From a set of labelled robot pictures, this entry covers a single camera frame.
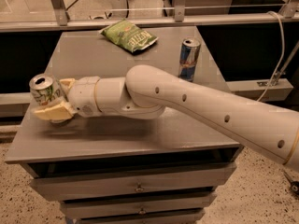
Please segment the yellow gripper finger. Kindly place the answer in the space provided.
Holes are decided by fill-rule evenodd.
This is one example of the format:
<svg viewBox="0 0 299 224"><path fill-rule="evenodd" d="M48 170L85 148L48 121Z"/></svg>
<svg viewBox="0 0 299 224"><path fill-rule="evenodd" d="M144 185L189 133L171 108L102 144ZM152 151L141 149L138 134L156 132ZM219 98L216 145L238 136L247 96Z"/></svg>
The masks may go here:
<svg viewBox="0 0 299 224"><path fill-rule="evenodd" d="M75 115L75 109L64 97L42 102L38 107L32 108L31 112L39 119L51 121L68 120Z"/></svg>
<svg viewBox="0 0 299 224"><path fill-rule="evenodd" d="M69 93L69 91L72 88L72 86L74 85L75 81L76 80L74 78L63 78L63 79L59 80L61 88L65 94Z"/></svg>

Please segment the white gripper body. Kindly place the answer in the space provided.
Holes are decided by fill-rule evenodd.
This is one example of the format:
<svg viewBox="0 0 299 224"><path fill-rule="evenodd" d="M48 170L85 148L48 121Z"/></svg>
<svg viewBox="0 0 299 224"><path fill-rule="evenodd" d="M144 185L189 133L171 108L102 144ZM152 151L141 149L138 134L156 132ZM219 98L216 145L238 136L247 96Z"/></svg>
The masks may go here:
<svg viewBox="0 0 299 224"><path fill-rule="evenodd" d="M99 80L100 77L83 77L76 80L67 94L69 103L84 118L101 115L95 100L95 87Z"/></svg>

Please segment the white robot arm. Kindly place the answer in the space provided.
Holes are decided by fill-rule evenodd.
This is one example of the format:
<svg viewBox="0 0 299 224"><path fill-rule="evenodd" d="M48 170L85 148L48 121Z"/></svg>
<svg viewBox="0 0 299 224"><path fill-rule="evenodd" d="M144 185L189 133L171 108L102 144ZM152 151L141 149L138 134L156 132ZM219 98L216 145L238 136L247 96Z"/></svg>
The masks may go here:
<svg viewBox="0 0 299 224"><path fill-rule="evenodd" d="M38 103L32 112L39 119L156 119L170 107L299 171L299 113L290 109L197 85L144 64L131 68L125 77L58 80L39 74L29 86Z"/></svg>

